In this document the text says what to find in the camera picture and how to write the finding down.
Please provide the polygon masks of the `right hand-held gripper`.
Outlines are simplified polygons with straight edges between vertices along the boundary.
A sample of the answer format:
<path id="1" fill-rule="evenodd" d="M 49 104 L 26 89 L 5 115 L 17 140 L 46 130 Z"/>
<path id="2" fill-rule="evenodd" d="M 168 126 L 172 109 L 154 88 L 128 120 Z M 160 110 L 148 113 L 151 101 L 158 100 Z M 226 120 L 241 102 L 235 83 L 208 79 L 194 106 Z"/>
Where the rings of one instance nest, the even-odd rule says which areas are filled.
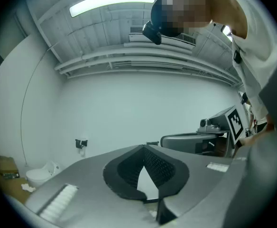
<path id="1" fill-rule="evenodd" d="M 244 133 L 243 124 L 236 106 L 220 111 L 208 119 L 202 119 L 197 130 L 198 133 L 216 135 L 227 134 L 226 151 L 224 157 L 233 157 L 235 145 Z M 163 148 L 196 153 L 197 133 L 182 133 L 163 136 L 160 146 Z"/>

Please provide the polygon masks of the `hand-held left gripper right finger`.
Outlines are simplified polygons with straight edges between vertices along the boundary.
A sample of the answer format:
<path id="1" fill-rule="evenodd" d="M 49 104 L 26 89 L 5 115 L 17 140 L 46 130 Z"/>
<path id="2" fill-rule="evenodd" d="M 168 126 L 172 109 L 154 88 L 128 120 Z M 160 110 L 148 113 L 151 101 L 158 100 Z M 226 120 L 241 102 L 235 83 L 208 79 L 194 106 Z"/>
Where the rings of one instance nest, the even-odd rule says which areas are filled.
<path id="1" fill-rule="evenodd" d="M 144 167 L 158 189 L 160 197 L 179 193 L 189 179 L 187 165 L 157 149 L 144 145 Z"/>

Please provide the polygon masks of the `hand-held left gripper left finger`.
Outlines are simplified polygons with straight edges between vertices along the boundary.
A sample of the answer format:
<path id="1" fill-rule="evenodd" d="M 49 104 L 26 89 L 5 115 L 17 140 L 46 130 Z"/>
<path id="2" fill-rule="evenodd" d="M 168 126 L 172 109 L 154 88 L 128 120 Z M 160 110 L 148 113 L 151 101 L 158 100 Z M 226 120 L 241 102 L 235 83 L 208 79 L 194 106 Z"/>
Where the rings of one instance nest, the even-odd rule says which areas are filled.
<path id="1" fill-rule="evenodd" d="M 139 145 L 111 160 L 103 168 L 103 179 L 107 186 L 120 198 L 146 200 L 146 194 L 137 189 L 144 159 L 145 148 Z"/>

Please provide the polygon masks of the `black wall fixture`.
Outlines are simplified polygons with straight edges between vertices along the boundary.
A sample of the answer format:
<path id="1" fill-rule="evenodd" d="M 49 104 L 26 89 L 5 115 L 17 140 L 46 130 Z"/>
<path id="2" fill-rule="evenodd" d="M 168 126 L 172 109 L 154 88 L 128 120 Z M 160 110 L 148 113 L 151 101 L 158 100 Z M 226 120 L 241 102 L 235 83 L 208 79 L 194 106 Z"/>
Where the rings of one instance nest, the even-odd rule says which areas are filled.
<path id="1" fill-rule="evenodd" d="M 75 139 L 75 146 L 77 149 L 82 150 L 87 147 L 88 140 Z"/>

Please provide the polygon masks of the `egg-shaped white toilet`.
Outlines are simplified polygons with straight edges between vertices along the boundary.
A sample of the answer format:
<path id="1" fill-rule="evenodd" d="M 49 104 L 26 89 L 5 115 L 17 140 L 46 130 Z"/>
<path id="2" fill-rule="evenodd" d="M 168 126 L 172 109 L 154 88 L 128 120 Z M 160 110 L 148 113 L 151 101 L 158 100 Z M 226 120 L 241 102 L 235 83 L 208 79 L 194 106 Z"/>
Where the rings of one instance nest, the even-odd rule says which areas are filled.
<path id="1" fill-rule="evenodd" d="M 42 168 L 27 171 L 26 179 L 30 187 L 38 188 L 61 171 L 60 165 L 53 161 L 48 161 Z"/>

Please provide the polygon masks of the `white ceiling pipe run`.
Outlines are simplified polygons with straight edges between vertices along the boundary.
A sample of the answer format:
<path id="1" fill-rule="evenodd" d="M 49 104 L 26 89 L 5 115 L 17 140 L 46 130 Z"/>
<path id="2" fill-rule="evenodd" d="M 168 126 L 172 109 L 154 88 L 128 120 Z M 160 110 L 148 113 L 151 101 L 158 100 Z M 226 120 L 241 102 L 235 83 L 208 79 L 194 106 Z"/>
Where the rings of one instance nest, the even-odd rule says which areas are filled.
<path id="1" fill-rule="evenodd" d="M 219 81 L 231 87 L 242 82 L 224 62 L 196 57 L 191 49 L 151 42 L 128 42 L 100 47 L 58 64 L 55 71 L 69 78 L 109 72 L 159 72 L 184 74 Z"/>

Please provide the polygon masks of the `torn cardboard box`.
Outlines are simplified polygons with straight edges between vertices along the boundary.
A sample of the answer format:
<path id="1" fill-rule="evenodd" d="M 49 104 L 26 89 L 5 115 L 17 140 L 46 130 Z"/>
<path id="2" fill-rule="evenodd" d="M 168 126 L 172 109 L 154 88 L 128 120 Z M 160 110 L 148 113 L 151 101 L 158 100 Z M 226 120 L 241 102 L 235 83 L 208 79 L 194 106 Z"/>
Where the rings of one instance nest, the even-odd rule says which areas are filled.
<path id="1" fill-rule="evenodd" d="M 16 163 L 12 157 L 0 156 L 0 189 L 20 203 L 25 204 L 30 192 L 23 190 L 22 184 L 27 180 L 20 176 Z"/>

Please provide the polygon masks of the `person's white shirt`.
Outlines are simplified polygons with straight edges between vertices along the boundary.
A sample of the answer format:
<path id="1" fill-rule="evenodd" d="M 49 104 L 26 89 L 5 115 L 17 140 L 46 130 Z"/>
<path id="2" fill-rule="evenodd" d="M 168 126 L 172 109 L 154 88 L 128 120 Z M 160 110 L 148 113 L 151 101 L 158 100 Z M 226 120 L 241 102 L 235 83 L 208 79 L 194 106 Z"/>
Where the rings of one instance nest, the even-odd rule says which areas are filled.
<path id="1" fill-rule="evenodd" d="M 232 64 L 243 82 L 253 114 L 264 118 L 268 110 L 259 93 L 277 68 L 277 28 L 258 0 L 236 1 L 245 13 L 248 32 L 245 39 L 232 37 L 232 52 L 241 58 Z"/>

